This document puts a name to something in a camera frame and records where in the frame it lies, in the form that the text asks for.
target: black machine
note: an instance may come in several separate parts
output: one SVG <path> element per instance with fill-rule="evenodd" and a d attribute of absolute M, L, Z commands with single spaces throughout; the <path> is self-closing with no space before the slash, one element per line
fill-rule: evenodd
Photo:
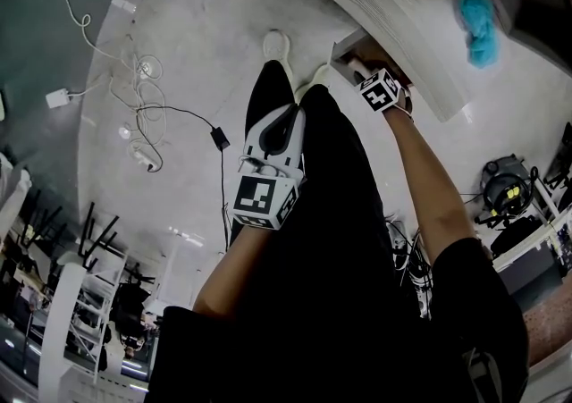
<path fill-rule="evenodd" d="M 489 228 L 504 222 L 508 226 L 511 219 L 519 217 L 534 199 L 534 181 L 538 179 L 538 169 L 530 172 L 514 154 L 487 163 L 481 177 L 481 191 L 486 209 L 491 216 L 475 218 L 475 222 Z"/>

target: person's left arm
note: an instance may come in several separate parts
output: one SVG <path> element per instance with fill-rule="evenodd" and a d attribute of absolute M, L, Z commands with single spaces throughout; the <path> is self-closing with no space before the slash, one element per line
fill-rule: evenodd
<path fill-rule="evenodd" d="M 232 318 L 258 257 L 272 231 L 244 227 L 223 260 L 198 293 L 193 311 L 217 318 Z"/>

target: person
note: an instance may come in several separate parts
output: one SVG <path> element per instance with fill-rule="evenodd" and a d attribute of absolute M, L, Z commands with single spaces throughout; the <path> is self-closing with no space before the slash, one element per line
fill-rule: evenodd
<path fill-rule="evenodd" d="M 289 47 L 281 32 L 267 35 L 245 136 L 294 101 Z M 427 321 L 400 290 L 358 133 L 320 81 L 299 103 L 307 181 L 298 203 L 279 231 L 235 223 L 193 311 L 165 309 L 147 401 L 183 392 L 199 402 L 519 401 L 522 314 L 449 176 L 409 115 L 385 111 L 432 266 Z"/>

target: black pants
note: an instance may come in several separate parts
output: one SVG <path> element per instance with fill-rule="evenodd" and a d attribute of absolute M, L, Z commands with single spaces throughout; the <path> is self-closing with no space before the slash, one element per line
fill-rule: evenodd
<path fill-rule="evenodd" d="M 268 62 L 250 98 L 245 137 L 272 110 L 291 103 L 294 96 L 284 69 L 276 61 Z M 348 268 L 364 278 L 371 276 L 387 295 L 387 284 L 395 279 L 392 247 L 366 151 L 326 87 L 312 87 L 300 105 L 306 112 L 303 152 L 307 181 L 290 216 L 272 237 L 252 298 L 258 298 L 260 292 L 276 295 L 282 285 L 291 290 L 287 281 L 292 278 L 303 281 L 306 275 L 306 283 L 311 284 L 315 279 L 312 272 L 335 278 Z M 232 240 L 241 227 L 234 222 Z M 273 285 L 274 291 L 267 290 L 268 285 Z M 319 292 L 327 285 L 314 289 Z"/>

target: blue cloth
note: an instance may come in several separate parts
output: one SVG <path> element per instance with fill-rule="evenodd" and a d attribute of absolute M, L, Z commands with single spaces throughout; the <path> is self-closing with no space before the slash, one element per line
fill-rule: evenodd
<path fill-rule="evenodd" d="M 494 32 L 492 0 L 459 0 L 463 21 L 471 33 L 468 59 L 477 68 L 497 61 L 499 46 Z"/>

